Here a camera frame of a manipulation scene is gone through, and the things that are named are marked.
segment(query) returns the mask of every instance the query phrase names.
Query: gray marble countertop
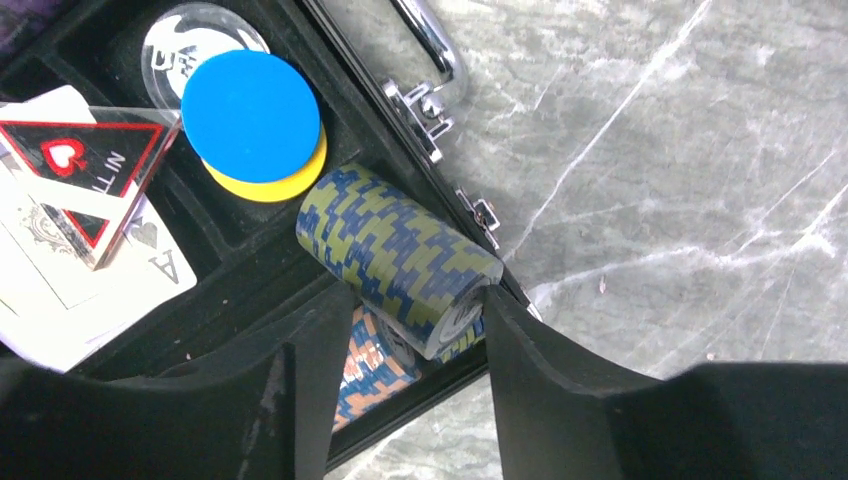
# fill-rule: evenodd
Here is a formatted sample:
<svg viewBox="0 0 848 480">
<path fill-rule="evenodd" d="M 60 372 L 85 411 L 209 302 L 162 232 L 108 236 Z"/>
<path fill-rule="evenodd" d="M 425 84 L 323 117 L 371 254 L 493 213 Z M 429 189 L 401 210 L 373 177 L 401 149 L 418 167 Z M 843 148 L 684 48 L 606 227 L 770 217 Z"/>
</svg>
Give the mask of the gray marble countertop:
<svg viewBox="0 0 848 480">
<path fill-rule="evenodd" d="M 378 78 L 436 79 L 388 0 L 325 2 Z M 848 360 L 847 6 L 431 5 L 472 84 L 440 168 L 546 323 L 661 378 Z M 327 478 L 500 479 L 493 415 L 486 378 Z"/>
</svg>

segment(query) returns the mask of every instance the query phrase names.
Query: deck of cards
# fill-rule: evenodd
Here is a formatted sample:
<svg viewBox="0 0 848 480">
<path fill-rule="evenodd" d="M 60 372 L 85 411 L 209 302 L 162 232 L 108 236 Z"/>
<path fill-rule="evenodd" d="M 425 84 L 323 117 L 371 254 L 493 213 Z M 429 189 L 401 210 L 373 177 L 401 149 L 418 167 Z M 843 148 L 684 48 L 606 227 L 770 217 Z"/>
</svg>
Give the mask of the deck of cards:
<svg viewBox="0 0 848 480">
<path fill-rule="evenodd" d="M 85 100 L 70 87 L 16 107 L 20 105 L 28 105 L 28 114 L 52 124 L 97 125 Z M 21 114 L 14 112 L 14 116 L 20 118 Z M 0 125 L 3 118 L 0 108 Z M 145 136 L 127 140 L 129 143 L 125 145 L 141 145 L 150 133 L 145 131 Z M 122 163 L 113 156 L 118 154 L 113 151 L 116 148 L 107 146 L 100 150 L 99 156 L 79 155 L 79 146 L 68 140 L 80 141 L 80 138 L 63 136 L 52 145 L 50 139 L 39 138 L 41 160 L 53 161 L 55 165 L 47 167 L 53 171 L 73 169 L 75 162 L 100 160 L 106 167 L 92 171 L 88 180 L 83 181 L 92 185 L 97 182 L 105 185 L 108 182 L 103 181 L 108 180 L 113 184 L 123 182 L 119 172 L 108 168 L 118 168 Z M 98 144 L 104 145 L 102 139 Z M 80 245 L 75 244 L 78 238 L 69 235 L 67 223 L 62 222 L 69 218 L 67 211 L 60 211 L 64 216 L 57 218 L 56 211 L 43 208 L 45 197 L 35 200 L 32 185 L 20 181 L 21 169 L 28 166 L 21 164 L 22 156 L 14 149 L 14 145 L 0 149 L 0 258 L 4 266 L 0 271 L 0 341 L 24 359 L 66 372 L 154 308 L 196 285 L 197 278 L 167 226 L 141 192 L 137 192 L 133 209 L 123 213 L 118 203 L 104 200 L 108 192 L 90 189 L 97 197 L 89 195 L 73 200 L 88 206 L 87 213 L 95 212 L 92 201 L 102 204 L 103 210 L 91 217 L 122 217 L 114 239 L 109 240 L 108 259 L 92 269 L 91 262 L 80 257 Z M 107 178 L 107 170 L 115 176 Z M 138 188 L 133 187 L 136 184 L 132 181 L 125 184 L 130 189 Z M 83 226 L 89 227 L 88 233 L 93 234 L 83 240 L 98 234 L 101 238 L 111 235 L 108 225 L 89 222 Z"/>
</svg>

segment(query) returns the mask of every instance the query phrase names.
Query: metal latch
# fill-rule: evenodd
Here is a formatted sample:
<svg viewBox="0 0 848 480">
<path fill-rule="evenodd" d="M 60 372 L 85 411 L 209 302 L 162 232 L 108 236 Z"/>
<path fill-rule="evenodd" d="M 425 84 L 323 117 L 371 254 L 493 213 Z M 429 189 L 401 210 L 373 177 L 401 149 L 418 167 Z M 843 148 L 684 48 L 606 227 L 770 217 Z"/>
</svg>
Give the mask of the metal latch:
<svg viewBox="0 0 848 480">
<path fill-rule="evenodd" d="M 462 202 L 462 205 L 468 210 L 472 218 L 474 218 L 474 222 L 480 227 L 483 234 L 486 235 L 486 238 L 495 247 L 495 250 L 499 250 L 501 245 L 498 243 L 494 232 L 501 226 L 501 222 L 498 220 L 497 215 L 495 215 L 495 210 L 491 202 L 484 198 L 479 198 L 472 202 L 462 188 L 457 188 L 455 192 L 456 196 L 459 197 L 459 201 Z"/>
<path fill-rule="evenodd" d="M 443 155 L 436 139 L 455 125 L 447 109 L 465 98 L 468 92 L 468 73 L 465 62 L 426 0 L 391 0 L 413 35 L 436 64 L 442 83 L 421 82 L 403 94 L 394 80 L 383 84 L 383 91 L 400 112 L 406 123 L 424 146 L 434 164 Z"/>
</svg>

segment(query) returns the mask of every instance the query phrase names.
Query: blue plastic button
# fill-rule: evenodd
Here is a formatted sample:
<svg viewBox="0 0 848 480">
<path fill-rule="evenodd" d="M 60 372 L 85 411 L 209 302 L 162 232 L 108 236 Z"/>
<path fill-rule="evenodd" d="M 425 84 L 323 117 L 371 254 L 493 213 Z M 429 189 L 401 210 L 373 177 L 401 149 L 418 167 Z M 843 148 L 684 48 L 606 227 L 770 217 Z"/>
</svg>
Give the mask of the blue plastic button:
<svg viewBox="0 0 848 480">
<path fill-rule="evenodd" d="M 242 182 L 294 174 L 321 135 L 318 102 L 306 80 L 263 52 L 235 50 L 202 63 L 186 84 L 181 110 L 197 154 Z"/>
</svg>

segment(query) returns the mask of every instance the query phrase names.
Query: metal handle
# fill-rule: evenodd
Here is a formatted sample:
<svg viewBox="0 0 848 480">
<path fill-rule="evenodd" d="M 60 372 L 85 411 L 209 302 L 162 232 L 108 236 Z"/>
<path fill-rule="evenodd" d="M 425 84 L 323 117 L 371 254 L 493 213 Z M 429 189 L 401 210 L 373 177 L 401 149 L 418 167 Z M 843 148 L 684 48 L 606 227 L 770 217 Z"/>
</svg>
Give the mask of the metal handle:
<svg viewBox="0 0 848 480">
<path fill-rule="evenodd" d="M 421 97 L 422 113 L 431 119 L 459 103 L 468 92 L 468 71 L 450 36 L 426 0 L 391 0 L 403 21 L 442 73 L 442 84 Z"/>
</svg>

